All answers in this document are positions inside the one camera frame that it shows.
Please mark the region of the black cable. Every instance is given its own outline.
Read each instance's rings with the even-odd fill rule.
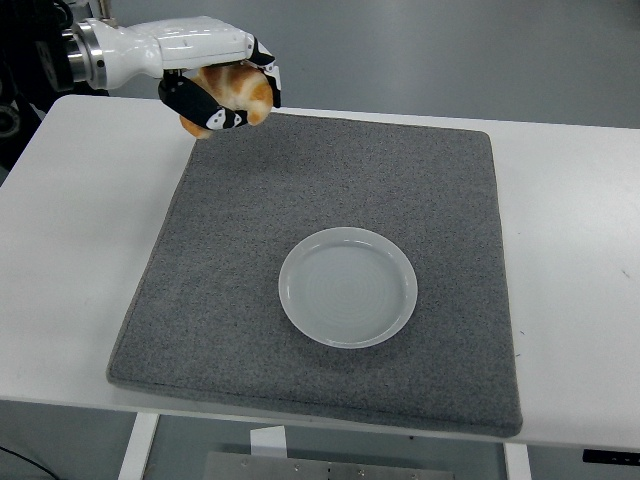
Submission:
[[[65,30],[73,24],[73,12],[71,11],[71,7],[67,5],[64,0],[53,0],[58,8],[60,8],[64,12],[65,20],[60,24],[60,30]]]
[[[2,446],[0,446],[0,450],[2,450],[3,452],[7,452],[11,455],[15,455],[16,457],[24,460],[25,462],[29,462],[31,465],[33,465],[34,467],[38,467],[40,470],[42,470],[43,472],[48,473],[49,475],[51,475],[51,477],[55,480],[60,480],[60,477],[58,477],[55,473],[53,473],[51,470],[49,470],[48,468],[43,467],[42,465],[40,465],[39,463],[34,462],[33,460],[29,460],[27,457],[23,457],[22,455],[20,455],[19,453],[14,452],[13,450],[9,450],[8,448],[4,448]]]

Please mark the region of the metal base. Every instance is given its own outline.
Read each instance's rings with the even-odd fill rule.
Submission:
[[[203,480],[454,480],[449,472],[210,452]]]

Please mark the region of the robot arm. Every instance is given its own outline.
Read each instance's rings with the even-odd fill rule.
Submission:
[[[112,27],[97,19],[76,23],[63,32],[74,82],[94,89],[122,86],[146,74],[162,78],[160,99],[207,129],[246,123],[246,112],[219,105],[183,70],[243,62],[264,73],[280,107],[280,73],[275,57],[250,33],[209,17],[162,20],[132,27]]]

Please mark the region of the croissant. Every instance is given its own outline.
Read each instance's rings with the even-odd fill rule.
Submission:
[[[202,67],[193,80],[220,105],[230,110],[245,110],[250,125],[258,125],[273,108],[273,92],[267,77],[249,65],[234,64]],[[182,126],[196,138],[205,139],[212,131],[180,116]]]

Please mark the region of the gray mat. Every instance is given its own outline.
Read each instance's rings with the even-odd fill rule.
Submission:
[[[387,237],[414,266],[416,310],[380,345],[321,345],[280,305],[289,251],[336,226]],[[197,142],[108,379],[245,407],[515,435],[522,418],[488,136],[272,114]]]

